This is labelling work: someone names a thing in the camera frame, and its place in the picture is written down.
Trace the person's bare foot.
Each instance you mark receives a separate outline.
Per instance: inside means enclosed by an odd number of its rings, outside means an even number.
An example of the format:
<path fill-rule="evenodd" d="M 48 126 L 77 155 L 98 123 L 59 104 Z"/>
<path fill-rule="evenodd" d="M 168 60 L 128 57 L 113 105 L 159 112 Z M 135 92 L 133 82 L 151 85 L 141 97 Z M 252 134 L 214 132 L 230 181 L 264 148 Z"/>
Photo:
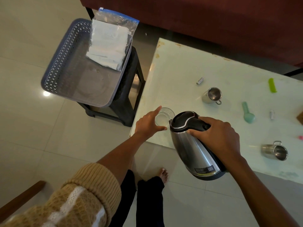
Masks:
<path fill-rule="evenodd" d="M 162 180 L 163 184 L 167 183 L 169 174 L 165 168 L 161 168 L 157 176 Z"/>

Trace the teal plastic scoop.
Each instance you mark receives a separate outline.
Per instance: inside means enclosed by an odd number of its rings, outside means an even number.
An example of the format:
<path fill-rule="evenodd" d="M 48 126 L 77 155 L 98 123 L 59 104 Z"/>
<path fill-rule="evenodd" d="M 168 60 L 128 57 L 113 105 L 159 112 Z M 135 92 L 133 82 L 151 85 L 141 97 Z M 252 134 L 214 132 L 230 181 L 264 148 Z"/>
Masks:
<path fill-rule="evenodd" d="M 244 112 L 244 120 L 252 124 L 255 121 L 255 115 L 253 113 L 250 113 L 247 102 L 242 102 L 242 108 Z"/>

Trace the person's right forearm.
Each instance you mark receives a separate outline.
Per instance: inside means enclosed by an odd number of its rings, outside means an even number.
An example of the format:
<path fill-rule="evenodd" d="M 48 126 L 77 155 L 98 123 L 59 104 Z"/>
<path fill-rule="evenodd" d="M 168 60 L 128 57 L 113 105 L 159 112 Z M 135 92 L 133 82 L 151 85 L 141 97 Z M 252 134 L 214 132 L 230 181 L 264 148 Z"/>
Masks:
<path fill-rule="evenodd" d="M 221 161 L 239 185 L 260 227 L 300 227 L 239 153 L 223 155 Z"/>

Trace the zip bag with white papers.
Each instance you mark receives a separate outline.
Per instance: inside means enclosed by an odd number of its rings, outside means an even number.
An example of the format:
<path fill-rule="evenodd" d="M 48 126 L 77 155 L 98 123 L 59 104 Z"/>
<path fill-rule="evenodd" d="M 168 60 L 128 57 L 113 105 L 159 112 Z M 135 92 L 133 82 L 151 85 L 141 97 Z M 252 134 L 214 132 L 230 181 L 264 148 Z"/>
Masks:
<path fill-rule="evenodd" d="M 138 19 L 100 7 L 92 19 L 86 57 L 104 67 L 121 71 L 138 24 Z"/>

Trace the black plastic stool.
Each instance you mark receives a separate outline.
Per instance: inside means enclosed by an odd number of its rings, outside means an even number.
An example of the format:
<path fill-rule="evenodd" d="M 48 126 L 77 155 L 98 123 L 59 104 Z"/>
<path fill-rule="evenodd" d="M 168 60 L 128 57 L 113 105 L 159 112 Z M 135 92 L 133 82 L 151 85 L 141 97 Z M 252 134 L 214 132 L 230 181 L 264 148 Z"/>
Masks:
<path fill-rule="evenodd" d="M 138 90 L 138 95 L 135 101 L 134 107 L 132 107 L 131 101 L 129 99 L 129 93 L 131 92 L 131 87 L 135 76 L 137 75 L 139 82 L 141 83 Z M 110 119 L 116 122 L 122 123 L 124 126 L 131 127 L 133 125 L 135 115 L 138 110 L 140 99 L 145 87 L 145 79 L 142 73 L 141 65 L 138 58 L 138 53 L 134 46 L 131 47 L 130 56 L 126 65 L 126 69 L 122 75 L 122 79 L 119 83 L 116 94 L 113 98 L 112 103 L 109 108 L 116 114 L 110 115 L 103 112 L 93 110 L 93 106 L 83 103 L 78 103 L 82 108 L 84 108 L 86 114 L 89 117 L 102 117 Z"/>

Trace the beige knit sweater sleeve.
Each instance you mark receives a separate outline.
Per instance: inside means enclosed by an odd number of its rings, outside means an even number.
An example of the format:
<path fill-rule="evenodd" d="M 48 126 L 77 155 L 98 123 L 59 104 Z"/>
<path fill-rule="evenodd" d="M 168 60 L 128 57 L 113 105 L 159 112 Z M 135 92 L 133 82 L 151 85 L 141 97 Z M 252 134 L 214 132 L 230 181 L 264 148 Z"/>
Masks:
<path fill-rule="evenodd" d="M 0 227 L 108 227 L 121 201 L 120 184 L 105 166 L 89 163 L 49 200 Z"/>

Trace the person's black trousers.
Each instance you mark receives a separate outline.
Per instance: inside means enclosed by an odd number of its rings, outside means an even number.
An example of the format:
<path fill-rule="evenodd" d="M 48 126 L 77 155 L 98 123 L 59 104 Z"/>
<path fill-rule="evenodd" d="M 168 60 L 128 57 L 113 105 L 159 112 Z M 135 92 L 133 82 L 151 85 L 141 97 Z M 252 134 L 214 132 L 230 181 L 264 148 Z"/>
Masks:
<path fill-rule="evenodd" d="M 136 227 L 165 227 L 163 218 L 163 196 L 165 187 L 156 175 L 149 180 L 135 183 L 132 170 L 128 169 L 121 184 L 122 198 L 108 227 L 123 227 L 137 194 Z"/>

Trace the person's right hand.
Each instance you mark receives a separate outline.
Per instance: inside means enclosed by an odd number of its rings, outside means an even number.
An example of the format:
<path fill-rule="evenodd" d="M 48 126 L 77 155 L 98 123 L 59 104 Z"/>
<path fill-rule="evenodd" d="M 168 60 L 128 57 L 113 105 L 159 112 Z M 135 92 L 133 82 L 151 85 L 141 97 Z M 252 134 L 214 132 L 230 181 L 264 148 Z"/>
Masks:
<path fill-rule="evenodd" d="M 202 142 L 226 166 L 232 165 L 236 159 L 241 158 L 240 136 L 229 122 L 223 122 L 211 117 L 199 117 L 210 125 L 206 130 L 207 140 Z"/>

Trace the small steel cup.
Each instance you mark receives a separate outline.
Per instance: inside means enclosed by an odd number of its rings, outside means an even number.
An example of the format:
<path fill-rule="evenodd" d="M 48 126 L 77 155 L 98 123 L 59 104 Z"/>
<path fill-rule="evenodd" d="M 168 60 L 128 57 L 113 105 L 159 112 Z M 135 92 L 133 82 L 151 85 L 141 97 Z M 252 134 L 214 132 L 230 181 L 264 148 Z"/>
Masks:
<path fill-rule="evenodd" d="M 222 92 L 217 87 L 211 87 L 202 95 L 202 102 L 206 104 L 216 103 L 217 105 L 221 105 Z"/>

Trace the person's left hand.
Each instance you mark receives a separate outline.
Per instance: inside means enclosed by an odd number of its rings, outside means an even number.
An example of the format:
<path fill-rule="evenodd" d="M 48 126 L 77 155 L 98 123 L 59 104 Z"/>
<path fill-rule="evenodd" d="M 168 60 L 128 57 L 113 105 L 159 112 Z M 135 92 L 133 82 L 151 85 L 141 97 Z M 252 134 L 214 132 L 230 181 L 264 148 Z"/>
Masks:
<path fill-rule="evenodd" d="M 142 118 L 140 118 L 136 122 L 135 127 L 135 135 L 139 135 L 142 137 L 144 141 L 148 140 L 150 137 L 152 137 L 156 132 L 152 132 L 152 126 L 155 124 L 155 117 L 158 114 L 158 112 L 161 110 L 162 106 L 159 106 L 154 111 L 148 112 L 146 115 L 144 115 Z"/>

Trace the grey perforated plastic basket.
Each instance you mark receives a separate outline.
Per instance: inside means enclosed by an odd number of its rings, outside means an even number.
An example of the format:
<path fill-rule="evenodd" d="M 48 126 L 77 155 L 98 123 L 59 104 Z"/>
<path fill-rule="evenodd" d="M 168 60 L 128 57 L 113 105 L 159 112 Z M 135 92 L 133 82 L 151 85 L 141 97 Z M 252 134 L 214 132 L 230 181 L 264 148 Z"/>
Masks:
<path fill-rule="evenodd" d="M 95 107 L 108 107 L 118 90 L 130 61 L 131 47 L 122 70 L 104 67 L 86 56 L 91 20 L 74 20 L 58 45 L 41 79 L 44 91 Z"/>

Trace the clear drinking glass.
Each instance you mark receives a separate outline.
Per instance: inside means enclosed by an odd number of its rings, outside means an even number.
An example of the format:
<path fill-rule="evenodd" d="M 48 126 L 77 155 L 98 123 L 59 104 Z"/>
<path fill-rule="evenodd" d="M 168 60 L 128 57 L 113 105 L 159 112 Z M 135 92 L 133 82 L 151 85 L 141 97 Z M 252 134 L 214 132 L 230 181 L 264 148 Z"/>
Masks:
<path fill-rule="evenodd" d="M 157 126 L 165 126 L 169 129 L 169 121 L 172 120 L 174 117 L 175 114 L 170 108 L 162 107 L 155 117 L 155 124 Z"/>

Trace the steel electric kettle black handle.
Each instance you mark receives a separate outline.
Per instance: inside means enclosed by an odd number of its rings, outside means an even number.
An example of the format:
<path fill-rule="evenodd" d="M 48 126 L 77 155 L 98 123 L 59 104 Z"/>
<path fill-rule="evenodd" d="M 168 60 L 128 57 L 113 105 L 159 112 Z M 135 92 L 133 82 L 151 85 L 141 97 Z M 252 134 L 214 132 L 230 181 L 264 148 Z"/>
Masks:
<path fill-rule="evenodd" d="M 204 181 L 219 179 L 226 173 L 226 168 L 203 142 L 190 135 L 187 130 L 203 132 L 210 127 L 193 111 L 181 112 L 169 120 L 172 142 L 180 159 L 191 175 Z"/>

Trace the large steel cup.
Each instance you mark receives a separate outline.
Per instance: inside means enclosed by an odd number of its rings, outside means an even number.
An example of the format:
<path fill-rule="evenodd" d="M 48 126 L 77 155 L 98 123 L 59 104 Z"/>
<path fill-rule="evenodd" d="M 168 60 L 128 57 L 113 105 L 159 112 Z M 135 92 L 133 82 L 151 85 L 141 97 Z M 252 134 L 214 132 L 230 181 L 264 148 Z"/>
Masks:
<path fill-rule="evenodd" d="M 261 154 L 268 159 L 279 161 L 285 161 L 288 158 L 288 150 L 282 145 L 281 141 L 261 145 Z"/>

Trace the dark red sofa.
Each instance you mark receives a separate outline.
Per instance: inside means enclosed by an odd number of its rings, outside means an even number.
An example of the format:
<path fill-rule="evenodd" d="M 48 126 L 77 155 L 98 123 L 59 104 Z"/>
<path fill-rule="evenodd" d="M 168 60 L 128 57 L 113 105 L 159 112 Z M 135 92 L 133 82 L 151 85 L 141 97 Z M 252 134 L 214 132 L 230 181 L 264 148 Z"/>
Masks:
<path fill-rule="evenodd" d="M 303 0 L 80 0 L 140 22 L 303 68 Z"/>

